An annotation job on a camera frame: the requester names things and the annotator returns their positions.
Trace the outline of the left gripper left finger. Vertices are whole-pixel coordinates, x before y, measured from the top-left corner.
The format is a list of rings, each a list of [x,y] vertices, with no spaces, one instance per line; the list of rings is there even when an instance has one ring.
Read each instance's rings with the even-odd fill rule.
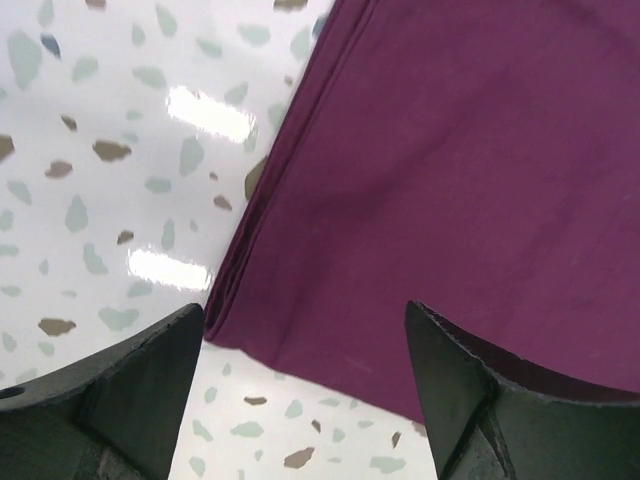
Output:
[[[187,304],[140,333],[1,391],[1,476],[166,479],[204,324]]]

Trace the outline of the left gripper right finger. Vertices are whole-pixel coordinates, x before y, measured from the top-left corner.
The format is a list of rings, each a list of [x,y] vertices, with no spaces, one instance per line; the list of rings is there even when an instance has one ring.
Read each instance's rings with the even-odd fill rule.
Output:
[[[637,393],[536,365],[418,302],[405,331],[438,478],[638,478]]]

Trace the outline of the purple surgical cloth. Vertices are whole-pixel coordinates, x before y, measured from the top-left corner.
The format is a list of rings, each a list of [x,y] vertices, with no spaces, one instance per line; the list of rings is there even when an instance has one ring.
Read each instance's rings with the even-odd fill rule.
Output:
[[[204,336],[417,421],[410,301],[638,389],[637,2],[335,4]]]

